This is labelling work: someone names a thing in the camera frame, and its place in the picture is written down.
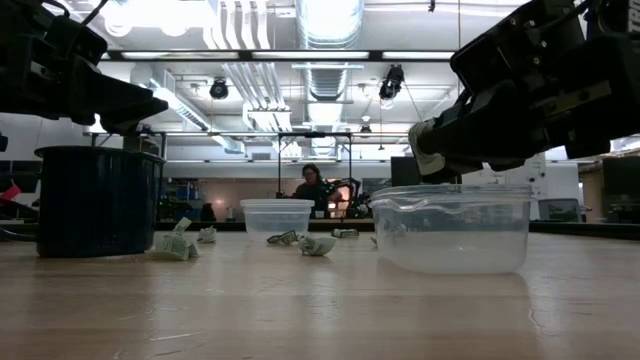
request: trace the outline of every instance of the plastic container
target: plastic container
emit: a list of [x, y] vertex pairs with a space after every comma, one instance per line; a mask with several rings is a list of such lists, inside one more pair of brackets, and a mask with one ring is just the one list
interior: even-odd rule
[[506, 273], [527, 254], [529, 185], [419, 185], [372, 195], [382, 256], [424, 273]]
[[255, 199], [242, 200], [244, 218], [249, 237], [254, 241], [266, 241], [273, 235], [295, 230], [306, 234], [309, 215], [315, 203], [311, 200]]
[[38, 254], [92, 257], [153, 245], [161, 158], [84, 146], [36, 150], [43, 158]]

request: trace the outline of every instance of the wooden table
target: wooden table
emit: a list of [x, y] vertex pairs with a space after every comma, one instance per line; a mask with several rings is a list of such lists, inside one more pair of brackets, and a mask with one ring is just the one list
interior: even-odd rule
[[196, 261], [0, 244], [0, 359], [638, 359], [640, 243], [532, 234], [518, 274], [427, 276], [220, 233]]

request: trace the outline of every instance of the person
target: person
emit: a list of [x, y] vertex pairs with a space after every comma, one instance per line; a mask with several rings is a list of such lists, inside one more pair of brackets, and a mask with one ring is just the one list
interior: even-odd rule
[[340, 192], [322, 179], [320, 169], [313, 163], [302, 167], [302, 176], [304, 183], [298, 186], [293, 198], [315, 201], [315, 206], [311, 211], [312, 217], [315, 217], [316, 211], [324, 211], [327, 215], [329, 202], [338, 202], [342, 199]]

